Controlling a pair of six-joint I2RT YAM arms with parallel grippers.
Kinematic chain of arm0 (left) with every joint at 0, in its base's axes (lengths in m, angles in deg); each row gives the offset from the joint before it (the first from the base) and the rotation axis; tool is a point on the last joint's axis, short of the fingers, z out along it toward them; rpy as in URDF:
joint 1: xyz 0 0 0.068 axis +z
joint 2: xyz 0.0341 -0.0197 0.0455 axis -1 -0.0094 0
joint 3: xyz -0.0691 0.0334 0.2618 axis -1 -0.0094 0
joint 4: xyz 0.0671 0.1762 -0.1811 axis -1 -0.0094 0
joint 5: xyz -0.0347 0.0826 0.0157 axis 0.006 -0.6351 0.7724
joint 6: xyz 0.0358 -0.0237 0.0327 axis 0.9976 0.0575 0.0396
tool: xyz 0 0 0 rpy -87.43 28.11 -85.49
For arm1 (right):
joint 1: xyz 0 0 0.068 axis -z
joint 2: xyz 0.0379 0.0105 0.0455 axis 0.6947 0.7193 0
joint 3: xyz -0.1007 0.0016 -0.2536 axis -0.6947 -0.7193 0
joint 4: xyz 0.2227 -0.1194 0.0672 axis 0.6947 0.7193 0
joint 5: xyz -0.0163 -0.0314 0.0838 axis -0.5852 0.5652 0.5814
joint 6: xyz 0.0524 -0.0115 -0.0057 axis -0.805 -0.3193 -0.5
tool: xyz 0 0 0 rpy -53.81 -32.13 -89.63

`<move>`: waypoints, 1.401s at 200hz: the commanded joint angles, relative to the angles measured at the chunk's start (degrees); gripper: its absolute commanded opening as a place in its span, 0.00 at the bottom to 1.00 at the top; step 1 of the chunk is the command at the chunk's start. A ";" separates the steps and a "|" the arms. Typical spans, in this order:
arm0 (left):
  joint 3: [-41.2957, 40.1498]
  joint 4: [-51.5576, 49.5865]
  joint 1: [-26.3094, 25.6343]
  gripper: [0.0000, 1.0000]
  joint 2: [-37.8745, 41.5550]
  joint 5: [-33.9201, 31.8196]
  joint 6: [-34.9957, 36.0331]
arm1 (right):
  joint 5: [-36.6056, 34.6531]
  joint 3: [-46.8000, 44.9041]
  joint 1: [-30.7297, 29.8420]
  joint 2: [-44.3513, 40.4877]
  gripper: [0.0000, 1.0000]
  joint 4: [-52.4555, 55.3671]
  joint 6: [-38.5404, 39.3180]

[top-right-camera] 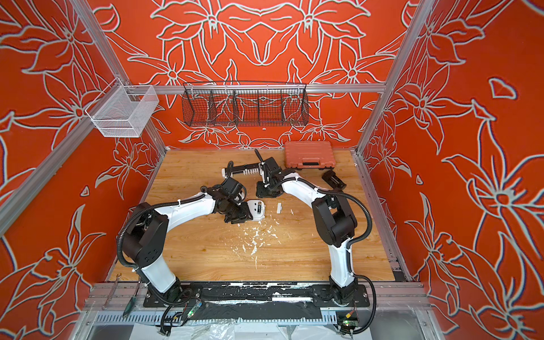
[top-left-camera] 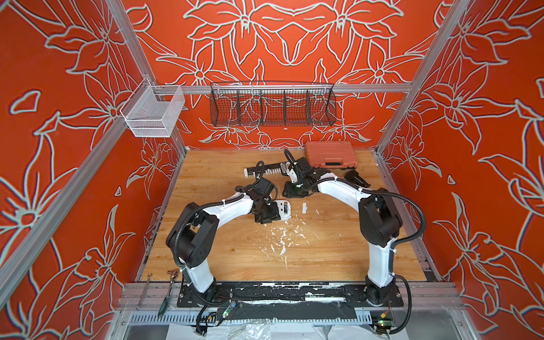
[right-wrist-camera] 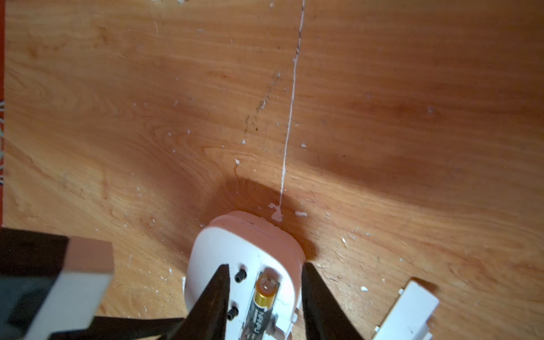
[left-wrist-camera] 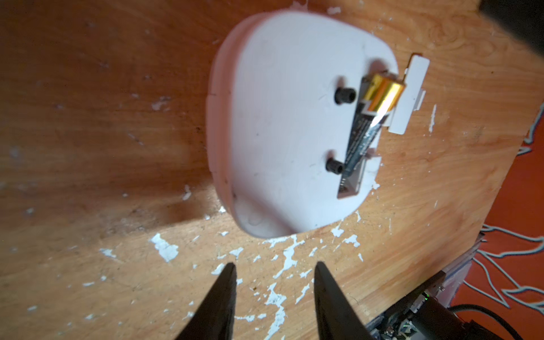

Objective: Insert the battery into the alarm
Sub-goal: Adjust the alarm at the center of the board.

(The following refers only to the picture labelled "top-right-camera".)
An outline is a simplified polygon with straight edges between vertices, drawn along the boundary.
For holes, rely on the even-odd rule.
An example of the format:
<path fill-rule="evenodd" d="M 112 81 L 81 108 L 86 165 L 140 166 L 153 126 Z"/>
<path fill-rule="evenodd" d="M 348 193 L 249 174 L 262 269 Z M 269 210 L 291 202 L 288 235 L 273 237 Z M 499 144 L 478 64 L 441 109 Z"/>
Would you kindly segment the white alarm clock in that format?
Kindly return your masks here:
<path fill-rule="evenodd" d="M 266 216 L 266 205 L 261 200 L 248 200 L 247 205 L 252 216 L 252 221 L 262 221 Z"/>

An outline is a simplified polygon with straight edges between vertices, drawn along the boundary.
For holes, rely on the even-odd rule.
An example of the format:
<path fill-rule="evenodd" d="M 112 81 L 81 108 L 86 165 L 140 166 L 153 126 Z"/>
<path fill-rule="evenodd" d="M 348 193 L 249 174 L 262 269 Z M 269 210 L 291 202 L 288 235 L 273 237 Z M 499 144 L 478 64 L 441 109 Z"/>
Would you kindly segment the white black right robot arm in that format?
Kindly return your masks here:
<path fill-rule="evenodd" d="M 254 152 L 259 159 L 258 169 L 262 177 L 256 187 L 259 198 L 289 194 L 312 208 L 317 233 L 330 253 L 330 293 L 323 299 L 340 307 L 355 307 L 360 279 L 368 283 L 371 293 L 375 293 L 372 280 L 355 273 L 352 255 L 352 246 L 372 232 L 373 222 L 368 208 L 341 189 L 321 188 L 296 171 L 282 169 L 273 157 L 265 160 L 258 150 Z"/>

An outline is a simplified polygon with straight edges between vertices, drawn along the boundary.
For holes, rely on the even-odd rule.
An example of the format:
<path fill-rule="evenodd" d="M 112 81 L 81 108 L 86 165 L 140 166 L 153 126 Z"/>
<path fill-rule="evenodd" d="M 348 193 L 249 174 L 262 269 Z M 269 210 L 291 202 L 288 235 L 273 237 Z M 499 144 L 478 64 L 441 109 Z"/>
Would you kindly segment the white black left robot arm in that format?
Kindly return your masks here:
<path fill-rule="evenodd" d="M 160 321 L 161 334 L 170 335 L 171 328 L 166 325 L 169 311 L 194 297 L 164 259 L 168 233 L 185 222 L 213 214 L 222 215 L 224 222 L 231 224 L 259 219 L 263 203 L 246 201 L 246 191 L 241 183 L 228 178 L 221 184 L 202 186 L 189 198 L 154 205 L 144 202 L 121 228 L 116 239 L 118 262 L 136 272 L 152 296 L 166 307 Z"/>

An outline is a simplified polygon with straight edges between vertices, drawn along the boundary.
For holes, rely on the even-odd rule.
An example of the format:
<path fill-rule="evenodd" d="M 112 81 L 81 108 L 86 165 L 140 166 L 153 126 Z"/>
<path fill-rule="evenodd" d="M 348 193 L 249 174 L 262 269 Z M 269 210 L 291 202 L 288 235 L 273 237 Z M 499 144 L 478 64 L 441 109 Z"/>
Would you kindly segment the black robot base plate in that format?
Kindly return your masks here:
<path fill-rule="evenodd" d="M 211 303 L 309 303 L 315 307 L 369 307 L 365 286 L 355 288 L 351 299 L 340 302 L 328 282 L 183 282 L 183 289 L 191 289 L 193 301 Z"/>

